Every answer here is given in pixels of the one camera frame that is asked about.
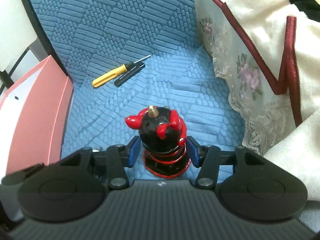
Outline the black lighter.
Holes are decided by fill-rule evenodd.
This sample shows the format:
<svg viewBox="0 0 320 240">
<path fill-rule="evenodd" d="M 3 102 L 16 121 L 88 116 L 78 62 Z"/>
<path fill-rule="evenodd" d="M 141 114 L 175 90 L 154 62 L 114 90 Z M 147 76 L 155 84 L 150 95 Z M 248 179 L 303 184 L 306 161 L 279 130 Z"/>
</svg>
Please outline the black lighter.
<svg viewBox="0 0 320 240">
<path fill-rule="evenodd" d="M 138 62 L 134 63 L 129 67 L 129 70 L 125 72 L 123 75 L 121 75 L 116 81 L 114 81 L 114 85 L 116 87 L 120 87 L 122 84 L 124 84 L 127 80 L 131 79 L 133 76 L 135 76 L 138 72 L 140 72 L 145 67 L 145 63 Z"/>
</svg>

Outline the red black devil figurine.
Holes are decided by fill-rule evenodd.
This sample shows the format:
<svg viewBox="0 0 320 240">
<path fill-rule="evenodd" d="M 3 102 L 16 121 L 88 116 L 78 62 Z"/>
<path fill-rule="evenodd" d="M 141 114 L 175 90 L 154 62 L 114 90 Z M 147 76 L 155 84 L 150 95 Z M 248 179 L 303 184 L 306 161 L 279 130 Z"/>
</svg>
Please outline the red black devil figurine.
<svg viewBox="0 0 320 240">
<path fill-rule="evenodd" d="M 176 110 L 148 106 L 125 118 L 125 123 L 138 131 L 144 147 L 144 165 L 150 173 L 174 179 L 189 168 L 191 160 L 185 146 L 187 127 Z"/>
</svg>

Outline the blue textured chair cover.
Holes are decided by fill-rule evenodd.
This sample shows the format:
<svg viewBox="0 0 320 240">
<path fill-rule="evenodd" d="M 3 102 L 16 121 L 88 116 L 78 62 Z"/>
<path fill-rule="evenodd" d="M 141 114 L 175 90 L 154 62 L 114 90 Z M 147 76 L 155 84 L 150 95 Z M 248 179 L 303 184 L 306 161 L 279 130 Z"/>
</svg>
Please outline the blue textured chair cover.
<svg viewBox="0 0 320 240">
<path fill-rule="evenodd" d="M 231 151 L 244 122 L 197 33 L 195 0 L 30 0 L 74 84 L 61 157 L 126 144 L 125 118 L 149 105 L 175 109 L 202 145 Z M 92 81 L 126 64 L 145 67 L 120 87 Z"/>
</svg>

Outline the cream red black blanket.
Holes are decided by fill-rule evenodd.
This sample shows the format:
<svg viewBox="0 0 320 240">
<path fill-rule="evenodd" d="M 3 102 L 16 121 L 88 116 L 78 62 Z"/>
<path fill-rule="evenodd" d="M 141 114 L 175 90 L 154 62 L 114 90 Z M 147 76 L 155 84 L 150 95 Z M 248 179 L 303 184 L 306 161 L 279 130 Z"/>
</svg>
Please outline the cream red black blanket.
<svg viewBox="0 0 320 240">
<path fill-rule="evenodd" d="M 274 95 L 288 94 L 295 129 L 263 157 L 319 200 L 319 0 L 212 0 Z"/>
</svg>

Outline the yellow handled screwdriver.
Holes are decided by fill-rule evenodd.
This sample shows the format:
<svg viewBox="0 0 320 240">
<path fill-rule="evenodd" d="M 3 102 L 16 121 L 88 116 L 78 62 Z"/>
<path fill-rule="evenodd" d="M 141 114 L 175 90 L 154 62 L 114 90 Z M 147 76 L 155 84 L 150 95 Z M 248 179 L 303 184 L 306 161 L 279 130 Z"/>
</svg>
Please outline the yellow handled screwdriver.
<svg viewBox="0 0 320 240">
<path fill-rule="evenodd" d="M 127 72 L 129 70 L 129 67 L 134 64 L 134 63 L 138 63 L 138 62 L 143 62 L 144 60 L 148 59 L 151 57 L 151 54 L 148 56 L 145 56 L 135 62 L 129 62 L 126 64 L 122 64 L 121 66 L 114 68 L 113 70 L 103 74 L 100 77 L 97 77 L 96 79 L 94 79 L 92 81 L 92 86 L 94 88 L 98 88 L 102 85 L 104 85 L 105 83 L 107 83 L 108 81 L 111 81 L 113 79 L 115 79 L 116 77 L 120 77 L 121 75 L 123 75 L 125 72 Z"/>
</svg>

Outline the floral lace cloth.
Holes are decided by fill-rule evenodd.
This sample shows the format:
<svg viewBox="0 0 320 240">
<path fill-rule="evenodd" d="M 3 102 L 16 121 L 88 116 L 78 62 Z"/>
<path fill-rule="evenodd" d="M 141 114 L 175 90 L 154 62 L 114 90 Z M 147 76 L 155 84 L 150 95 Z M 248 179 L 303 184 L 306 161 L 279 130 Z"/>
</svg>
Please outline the floral lace cloth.
<svg viewBox="0 0 320 240">
<path fill-rule="evenodd" d="M 274 95 L 221 9 L 212 0 L 195 0 L 200 39 L 213 59 L 216 77 L 229 88 L 228 101 L 245 121 L 243 145 L 264 155 L 295 129 L 288 94 Z"/>
</svg>

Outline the pink cardboard box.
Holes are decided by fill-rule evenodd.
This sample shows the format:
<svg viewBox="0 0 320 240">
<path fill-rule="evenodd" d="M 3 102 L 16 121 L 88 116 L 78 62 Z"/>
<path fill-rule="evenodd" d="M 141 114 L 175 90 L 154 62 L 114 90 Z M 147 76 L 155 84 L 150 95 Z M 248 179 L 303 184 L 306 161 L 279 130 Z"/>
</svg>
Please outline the pink cardboard box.
<svg viewBox="0 0 320 240">
<path fill-rule="evenodd" d="M 60 160 L 73 83 L 48 56 L 1 99 L 1 177 Z"/>
</svg>

